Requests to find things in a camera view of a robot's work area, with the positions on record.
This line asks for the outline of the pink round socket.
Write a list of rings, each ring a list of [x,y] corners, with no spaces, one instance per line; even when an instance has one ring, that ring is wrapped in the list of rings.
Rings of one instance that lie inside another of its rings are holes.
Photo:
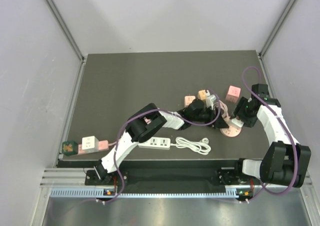
[[[230,137],[230,138],[233,138],[233,137],[237,137],[240,135],[241,133],[241,128],[235,128],[233,126],[230,126],[229,128],[222,128],[220,129],[221,133],[226,136],[226,137]]]

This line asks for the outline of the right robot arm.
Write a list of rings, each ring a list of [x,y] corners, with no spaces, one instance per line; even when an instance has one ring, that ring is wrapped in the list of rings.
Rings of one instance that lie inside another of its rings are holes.
[[[299,188],[303,185],[311,150],[292,135],[282,114],[281,104],[269,94],[266,84],[254,84],[249,99],[241,97],[231,123],[236,127],[263,126],[269,148],[262,160],[240,159],[233,177],[240,184],[255,177],[263,183]]]

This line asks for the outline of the white cube plug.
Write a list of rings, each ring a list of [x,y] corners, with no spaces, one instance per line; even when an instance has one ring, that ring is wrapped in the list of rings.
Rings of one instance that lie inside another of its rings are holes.
[[[235,128],[242,128],[243,125],[244,125],[244,123],[241,120],[237,119],[237,118],[231,119],[230,120],[230,124]]]

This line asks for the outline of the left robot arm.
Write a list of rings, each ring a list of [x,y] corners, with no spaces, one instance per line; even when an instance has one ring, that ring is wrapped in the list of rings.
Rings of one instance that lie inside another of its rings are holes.
[[[208,103],[194,99],[175,112],[149,103],[122,126],[114,148],[94,166],[96,178],[102,184],[110,183],[113,173],[119,172],[119,166],[128,154],[139,144],[149,141],[161,128],[185,130],[195,125],[224,129],[229,127],[228,116],[227,106],[216,97]]]

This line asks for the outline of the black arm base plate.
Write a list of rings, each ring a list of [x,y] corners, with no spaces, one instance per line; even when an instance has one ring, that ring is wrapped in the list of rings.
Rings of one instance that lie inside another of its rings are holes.
[[[125,168],[118,172],[106,173],[100,175],[96,170],[89,170],[86,173],[84,184],[86,186],[121,186],[122,182],[126,186],[136,183],[169,183],[188,182],[209,183],[211,185],[232,185],[236,183],[247,182],[248,179],[240,179],[233,168],[214,168],[214,167],[196,167],[196,168]]]

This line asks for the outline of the light pink deer cube plug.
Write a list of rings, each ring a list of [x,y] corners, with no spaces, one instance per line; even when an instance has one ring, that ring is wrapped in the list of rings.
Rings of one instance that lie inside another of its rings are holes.
[[[185,96],[184,107],[186,108],[187,106],[189,106],[195,99],[196,99],[196,96]]]

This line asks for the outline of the orange cube plug adapter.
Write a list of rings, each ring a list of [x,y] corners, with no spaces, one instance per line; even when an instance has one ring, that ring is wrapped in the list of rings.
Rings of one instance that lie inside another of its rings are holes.
[[[200,90],[198,91],[197,98],[199,100],[205,101],[208,96],[210,96],[210,92],[208,90]]]

